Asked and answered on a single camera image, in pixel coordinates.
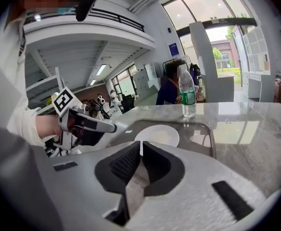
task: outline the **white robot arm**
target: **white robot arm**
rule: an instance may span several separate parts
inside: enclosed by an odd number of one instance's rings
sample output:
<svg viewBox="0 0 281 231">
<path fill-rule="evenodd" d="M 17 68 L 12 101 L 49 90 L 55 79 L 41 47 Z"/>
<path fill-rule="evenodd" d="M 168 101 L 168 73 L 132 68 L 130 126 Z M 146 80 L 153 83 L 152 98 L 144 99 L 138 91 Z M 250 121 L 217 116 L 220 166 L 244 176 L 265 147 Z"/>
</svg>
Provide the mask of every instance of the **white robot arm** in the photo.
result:
<svg viewBox="0 0 281 231">
<path fill-rule="evenodd" d="M 65 87 L 52 102 L 59 116 L 62 129 L 60 139 L 54 145 L 71 150 L 77 145 L 94 146 L 104 133 L 114 133 L 117 126 L 88 116 L 88 106 Z"/>
</svg>

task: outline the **black chair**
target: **black chair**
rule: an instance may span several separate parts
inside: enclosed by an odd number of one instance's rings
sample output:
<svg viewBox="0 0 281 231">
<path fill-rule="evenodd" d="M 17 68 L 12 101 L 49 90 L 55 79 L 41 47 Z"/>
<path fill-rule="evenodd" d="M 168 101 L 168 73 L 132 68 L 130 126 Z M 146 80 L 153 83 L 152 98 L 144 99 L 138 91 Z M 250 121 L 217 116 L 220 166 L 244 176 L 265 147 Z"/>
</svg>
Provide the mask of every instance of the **black chair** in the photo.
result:
<svg viewBox="0 0 281 231">
<path fill-rule="evenodd" d="M 121 101 L 121 104 L 123 106 L 123 113 L 128 112 L 129 110 L 134 108 L 134 98 L 131 95 L 129 96 L 126 96 L 125 99 Z"/>
</svg>

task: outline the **tree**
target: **tree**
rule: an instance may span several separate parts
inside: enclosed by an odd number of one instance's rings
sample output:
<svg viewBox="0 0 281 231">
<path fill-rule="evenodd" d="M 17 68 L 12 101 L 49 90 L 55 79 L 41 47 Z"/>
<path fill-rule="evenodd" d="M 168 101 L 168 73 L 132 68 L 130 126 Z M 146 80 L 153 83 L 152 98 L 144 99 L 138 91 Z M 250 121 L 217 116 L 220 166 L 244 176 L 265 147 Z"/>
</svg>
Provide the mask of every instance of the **tree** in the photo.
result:
<svg viewBox="0 0 281 231">
<path fill-rule="evenodd" d="M 233 60 L 229 60 L 229 63 L 230 63 L 230 66 L 232 67 L 232 68 L 234 68 L 235 67 L 235 62 L 233 61 Z"/>
<path fill-rule="evenodd" d="M 218 50 L 218 48 L 213 48 L 213 55 L 214 59 L 221 59 L 222 58 L 222 53 Z"/>
<path fill-rule="evenodd" d="M 245 13 L 241 13 L 241 16 L 237 16 L 239 18 L 248 18 L 247 17 L 247 14 Z M 248 26 L 242 26 L 242 31 L 244 32 L 244 34 L 247 34 L 247 29 L 249 28 Z M 233 40 L 233 37 L 232 37 L 232 34 L 231 34 L 231 31 L 234 29 L 234 26 L 229 26 L 227 28 L 227 35 L 225 35 L 225 37 L 228 39 L 228 40 Z"/>
</svg>

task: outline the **dark blue shirt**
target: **dark blue shirt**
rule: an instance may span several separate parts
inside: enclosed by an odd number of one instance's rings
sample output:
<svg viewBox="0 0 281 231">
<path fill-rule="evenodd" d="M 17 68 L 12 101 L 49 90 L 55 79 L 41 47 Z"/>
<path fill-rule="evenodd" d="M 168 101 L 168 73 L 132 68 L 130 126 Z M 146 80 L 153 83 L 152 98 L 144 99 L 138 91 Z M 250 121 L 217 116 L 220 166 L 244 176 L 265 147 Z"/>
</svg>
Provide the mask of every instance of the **dark blue shirt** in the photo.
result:
<svg viewBox="0 0 281 231">
<path fill-rule="evenodd" d="M 178 95 L 178 89 L 170 80 L 162 86 L 156 99 L 156 105 L 163 105 L 164 101 L 175 104 Z"/>
</svg>

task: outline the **person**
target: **person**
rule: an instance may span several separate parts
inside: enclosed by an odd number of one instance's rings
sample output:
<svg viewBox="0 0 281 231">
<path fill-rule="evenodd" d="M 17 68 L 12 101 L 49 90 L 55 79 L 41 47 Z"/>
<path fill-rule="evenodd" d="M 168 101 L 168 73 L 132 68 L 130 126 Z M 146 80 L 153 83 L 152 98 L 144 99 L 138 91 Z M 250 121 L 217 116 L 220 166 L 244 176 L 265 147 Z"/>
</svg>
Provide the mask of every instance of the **person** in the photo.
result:
<svg viewBox="0 0 281 231">
<path fill-rule="evenodd" d="M 60 135 L 58 116 L 37 116 L 28 108 L 25 84 L 26 38 L 23 25 L 27 11 L 54 13 L 76 0 L 15 0 L 0 17 L 0 128 L 23 137 L 32 145 Z"/>
<path fill-rule="evenodd" d="M 118 96 L 116 95 L 115 90 L 111 90 L 110 96 L 111 96 L 112 103 L 115 107 L 114 111 L 120 111 L 119 106 L 118 106 L 120 104 L 120 101 L 118 99 Z"/>
<path fill-rule="evenodd" d="M 176 60 L 166 65 L 167 82 L 160 88 L 156 105 L 181 103 L 178 87 L 178 67 L 185 64 L 183 60 Z"/>
</svg>

